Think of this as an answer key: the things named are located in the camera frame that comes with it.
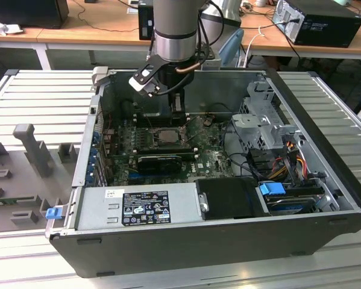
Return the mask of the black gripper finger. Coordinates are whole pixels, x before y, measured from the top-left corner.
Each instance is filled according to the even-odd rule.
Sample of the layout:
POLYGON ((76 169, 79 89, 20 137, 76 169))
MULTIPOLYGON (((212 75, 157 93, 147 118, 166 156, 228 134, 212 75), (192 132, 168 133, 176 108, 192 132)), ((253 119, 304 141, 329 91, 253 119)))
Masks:
POLYGON ((179 100, 180 100, 180 112, 179 112, 179 117, 180 117, 180 125, 183 126, 186 123, 186 107, 184 104, 184 89, 180 90, 179 93, 179 100))
POLYGON ((171 126, 176 125, 176 93, 172 92, 169 94, 169 108, 171 109, 171 126))

